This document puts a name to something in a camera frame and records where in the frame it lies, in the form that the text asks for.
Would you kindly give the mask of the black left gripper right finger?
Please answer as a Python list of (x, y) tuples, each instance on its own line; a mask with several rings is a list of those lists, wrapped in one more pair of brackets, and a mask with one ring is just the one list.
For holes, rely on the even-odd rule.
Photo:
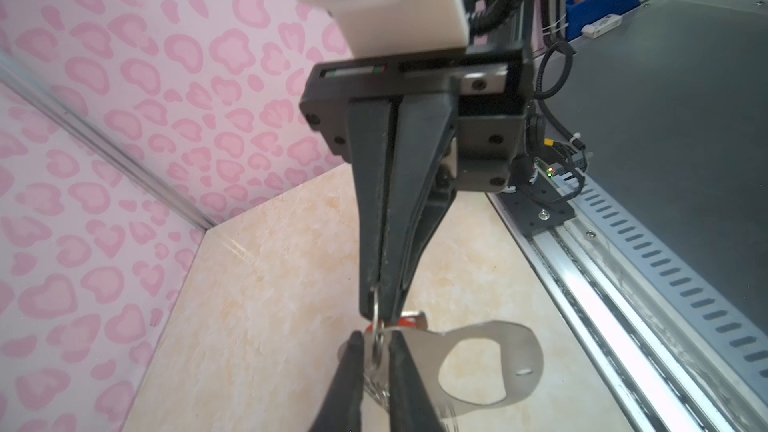
[(443, 427), (402, 332), (391, 334), (389, 414), (392, 432), (442, 432)]

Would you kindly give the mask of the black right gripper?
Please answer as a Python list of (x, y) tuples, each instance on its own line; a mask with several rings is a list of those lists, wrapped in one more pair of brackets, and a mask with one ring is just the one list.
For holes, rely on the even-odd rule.
[(532, 51), (522, 41), (314, 66), (300, 111), (352, 167), (363, 317), (374, 318), (379, 283), (381, 319), (399, 319), (455, 186), (497, 192), (511, 184), (532, 95)]

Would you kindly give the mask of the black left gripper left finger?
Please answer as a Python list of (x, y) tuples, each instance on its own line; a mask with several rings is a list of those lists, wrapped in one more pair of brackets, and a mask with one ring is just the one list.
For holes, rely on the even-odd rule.
[(309, 430), (312, 432), (360, 432), (364, 392), (365, 341), (360, 331), (346, 342), (322, 405)]

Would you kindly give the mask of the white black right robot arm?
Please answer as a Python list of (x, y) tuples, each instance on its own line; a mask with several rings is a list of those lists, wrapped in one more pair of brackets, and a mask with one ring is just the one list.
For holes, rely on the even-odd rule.
[(532, 112), (528, 45), (468, 47), (317, 65), (301, 98), (311, 128), (353, 170), (360, 218), (360, 312), (395, 323), (420, 257), (458, 191), (514, 187), (544, 209), (535, 160), (561, 155)]

